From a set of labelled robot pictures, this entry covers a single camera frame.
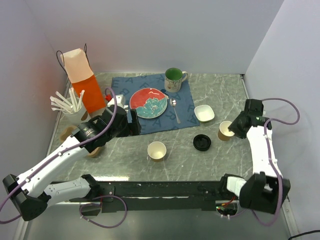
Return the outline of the brown paper coffee cup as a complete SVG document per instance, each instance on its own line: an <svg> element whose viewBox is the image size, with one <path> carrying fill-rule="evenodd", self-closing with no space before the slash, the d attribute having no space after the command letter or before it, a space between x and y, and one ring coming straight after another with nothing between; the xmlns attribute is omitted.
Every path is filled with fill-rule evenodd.
<svg viewBox="0 0 320 240"><path fill-rule="evenodd" d="M151 142L147 147L147 159L153 162L162 162L167 154L167 148L160 141Z"/></svg>

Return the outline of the black plastic cup lid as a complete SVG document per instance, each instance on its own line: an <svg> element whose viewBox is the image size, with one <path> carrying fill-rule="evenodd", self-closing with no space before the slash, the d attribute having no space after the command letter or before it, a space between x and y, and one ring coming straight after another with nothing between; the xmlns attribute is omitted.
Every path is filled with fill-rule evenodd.
<svg viewBox="0 0 320 240"><path fill-rule="evenodd" d="M205 134L198 134L193 138L193 146L198 151L207 151L211 147L211 144L211 139Z"/></svg>

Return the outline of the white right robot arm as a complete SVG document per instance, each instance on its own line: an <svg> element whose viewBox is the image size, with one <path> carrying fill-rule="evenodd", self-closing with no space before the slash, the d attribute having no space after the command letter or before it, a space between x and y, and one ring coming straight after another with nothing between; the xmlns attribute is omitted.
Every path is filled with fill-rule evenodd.
<svg viewBox="0 0 320 240"><path fill-rule="evenodd" d="M248 139L252 157L252 176L245 180L240 176L225 174L219 186L223 199L236 196L240 206L246 209L276 214L291 188L278 167L272 144L272 123L263 116L262 100L247 99L244 110L232 122L219 126L218 138L228 141L232 137Z"/></svg>

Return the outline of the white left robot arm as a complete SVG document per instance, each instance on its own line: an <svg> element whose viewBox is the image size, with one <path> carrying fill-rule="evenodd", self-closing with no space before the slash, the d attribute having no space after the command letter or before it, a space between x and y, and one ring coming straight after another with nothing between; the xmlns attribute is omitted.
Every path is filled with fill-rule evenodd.
<svg viewBox="0 0 320 240"><path fill-rule="evenodd" d="M41 215L48 207L72 199L94 201L100 185L90 174L54 184L55 177L69 164L92 153L117 137L137 136L141 125L135 109L111 106L87 122L81 123L54 152L36 166L18 176L7 175L3 185L24 221Z"/></svg>

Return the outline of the brown cardboard cup carrier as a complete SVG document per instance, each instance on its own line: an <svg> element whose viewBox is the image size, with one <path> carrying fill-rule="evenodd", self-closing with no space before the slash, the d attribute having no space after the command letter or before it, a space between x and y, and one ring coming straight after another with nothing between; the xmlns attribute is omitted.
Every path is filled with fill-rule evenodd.
<svg viewBox="0 0 320 240"><path fill-rule="evenodd" d="M76 129L77 127L74 125L70 125L66 127L62 133L59 135L59 140L61 143L64 143L67 141L70 146L75 145L77 142L75 140L70 140L72 138L72 132ZM96 158L102 151L103 147L99 146L92 152L90 152L86 157L87 158Z"/></svg>

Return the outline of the orange paper bag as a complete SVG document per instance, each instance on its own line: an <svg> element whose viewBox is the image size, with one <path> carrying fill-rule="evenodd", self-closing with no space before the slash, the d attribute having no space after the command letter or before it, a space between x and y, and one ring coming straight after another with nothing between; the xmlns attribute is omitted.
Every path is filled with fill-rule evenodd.
<svg viewBox="0 0 320 240"><path fill-rule="evenodd" d="M56 58L76 94L80 96L81 92L84 91L82 102L87 112L92 114L105 108L105 99L90 66L87 45L85 44L83 48L77 48L65 53L57 50Z"/></svg>

